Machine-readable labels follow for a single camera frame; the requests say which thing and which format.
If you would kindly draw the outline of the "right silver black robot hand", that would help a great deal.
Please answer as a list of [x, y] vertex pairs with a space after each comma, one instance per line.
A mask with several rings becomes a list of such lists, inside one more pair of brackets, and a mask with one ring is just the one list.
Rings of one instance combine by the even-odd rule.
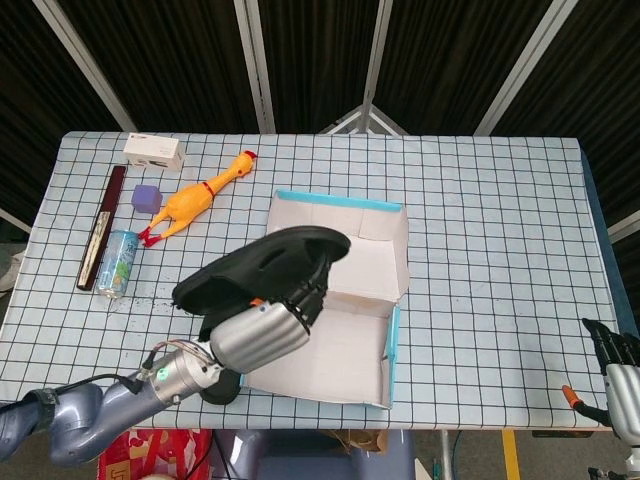
[[606, 390], [607, 409], [587, 405], [568, 385], [562, 387], [570, 408], [614, 433], [631, 448], [639, 447], [639, 339], [612, 332], [602, 322], [581, 319], [589, 332]]

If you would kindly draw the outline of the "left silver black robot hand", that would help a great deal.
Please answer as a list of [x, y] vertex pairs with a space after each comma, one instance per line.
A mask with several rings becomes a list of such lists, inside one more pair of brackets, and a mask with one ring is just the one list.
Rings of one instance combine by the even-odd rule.
[[322, 254], [310, 278], [287, 294], [251, 307], [213, 328], [209, 346], [218, 363], [250, 373], [305, 345], [323, 310], [330, 258]]

